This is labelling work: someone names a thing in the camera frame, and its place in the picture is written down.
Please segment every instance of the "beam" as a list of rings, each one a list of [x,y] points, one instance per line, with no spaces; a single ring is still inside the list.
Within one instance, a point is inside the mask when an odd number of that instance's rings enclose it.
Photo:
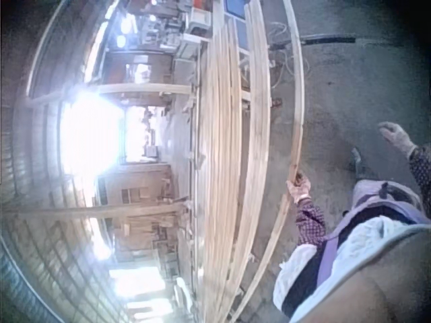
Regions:
[[[17,215],[21,219],[72,220],[94,217],[96,219],[145,217],[150,215],[175,213],[184,209],[183,203],[147,206],[126,204],[101,207],[76,207],[70,209],[16,209],[8,215]]]
[[[19,102],[20,107],[23,108],[37,108],[44,106],[53,101],[64,100],[72,98],[80,91],[95,92],[97,94],[109,94],[109,93],[126,93],[126,92],[164,92],[170,94],[186,94],[192,93],[190,85],[177,85],[177,84],[165,84],[165,83],[119,83],[119,84],[102,84],[102,85],[75,85],[70,89],[64,89],[63,91],[52,92],[45,96],[40,96],[35,99],[25,97]]]
[[[99,94],[108,93],[125,93],[125,92],[164,92],[172,94],[191,94],[190,85],[177,85],[165,83],[119,83],[119,84],[102,84],[91,87]]]
[[[292,50],[294,55],[294,78],[295,78],[295,113],[294,113],[294,133],[292,139],[292,148],[290,152],[290,167],[288,180],[295,181],[296,172],[298,171],[301,147],[302,147],[302,126],[304,124],[304,65],[302,63],[301,41],[299,37],[298,25],[291,0],[284,0],[284,7],[288,17],[290,29],[290,38],[292,39]],[[286,217],[290,208],[292,199],[287,194],[283,194],[281,205],[278,211],[277,219],[275,220],[274,228],[271,232],[271,237],[263,254],[261,263],[257,269],[256,275],[251,281],[245,296],[242,298],[241,304],[238,306],[235,314],[230,319],[230,322],[235,322],[242,311],[245,309],[248,301],[255,292],[263,274],[266,271],[267,265],[274,253],[275,246],[280,237]]]
[[[142,173],[142,172],[167,172],[170,170],[170,164],[157,163],[157,164],[146,164],[146,163],[135,163],[118,165],[107,170],[101,175],[105,177],[113,174],[130,174],[130,173]]]

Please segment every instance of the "hand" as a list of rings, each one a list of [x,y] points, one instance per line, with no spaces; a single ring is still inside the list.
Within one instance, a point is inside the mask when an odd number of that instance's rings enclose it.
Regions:
[[[298,204],[303,199],[310,198],[311,183],[301,171],[296,173],[295,183],[292,183],[289,180],[287,183],[289,193],[292,195],[295,204]]]
[[[411,153],[417,147],[411,142],[409,135],[397,123],[381,122],[378,124],[378,129],[382,136],[400,150],[407,158],[410,158]]]

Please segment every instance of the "purple apron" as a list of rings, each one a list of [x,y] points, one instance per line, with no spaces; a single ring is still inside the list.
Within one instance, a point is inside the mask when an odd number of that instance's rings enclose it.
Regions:
[[[392,201],[387,199],[371,199],[363,202],[361,205],[354,207],[349,213],[345,215],[343,220],[335,228],[335,230],[327,236],[327,243],[325,250],[323,251],[322,261],[319,267],[319,273],[317,276],[317,287],[319,287],[324,281],[331,276],[332,266],[335,258],[337,257],[338,249],[338,238],[340,232],[350,223],[350,221],[364,209],[369,207],[386,206],[394,209],[406,218],[416,222],[417,224],[431,224],[431,220],[427,218],[421,211],[415,208],[413,205],[400,202]]]

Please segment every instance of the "curved wooden strip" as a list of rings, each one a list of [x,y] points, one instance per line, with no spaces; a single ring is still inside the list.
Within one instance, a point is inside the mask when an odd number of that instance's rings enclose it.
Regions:
[[[232,268],[216,322],[226,319],[244,276],[259,222],[268,164],[271,90],[267,40],[259,1],[252,0],[252,5],[246,5],[245,9],[251,73],[248,165],[243,209]]]
[[[300,153],[302,146],[302,125],[304,124],[304,69],[302,64],[302,51],[301,43],[299,38],[298,26],[296,24],[296,18],[292,2],[290,0],[284,0],[284,6],[286,8],[286,14],[288,17],[288,23],[290,28],[290,34],[292,39],[292,50],[294,54],[294,77],[295,77],[295,114],[294,114],[294,135],[292,139],[291,148],[291,162],[289,167],[288,180],[294,181],[296,172],[298,171],[298,165],[300,161]],[[283,229],[286,216],[290,208],[291,198],[287,194],[284,194],[281,198],[281,205],[275,220],[271,237],[268,241],[268,245],[263,254],[259,268],[257,269],[256,275],[250,284],[245,296],[242,298],[241,304],[236,310],[235,314],[231,318],[231,322],[235,322],[239,315],[244,310],[246,304],[250,300],[251,296],[255,292],[257,285],[262,279],[263,274],[267,268],[269,261],[271,260],[272,254],[277,245],[278,238],[281,230]]]

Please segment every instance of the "wooden post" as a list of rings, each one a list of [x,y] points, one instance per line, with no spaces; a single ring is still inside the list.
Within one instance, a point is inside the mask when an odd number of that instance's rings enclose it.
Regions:
[[[16,209],[7,215],[17,215],[21,219],[71,220],[94,217],[96,219],[118,217],[145,217],[150,215],[175,213],[184,209],[183,203],[164,205],[127,204],[101,207],[76,207],[71,209]]]

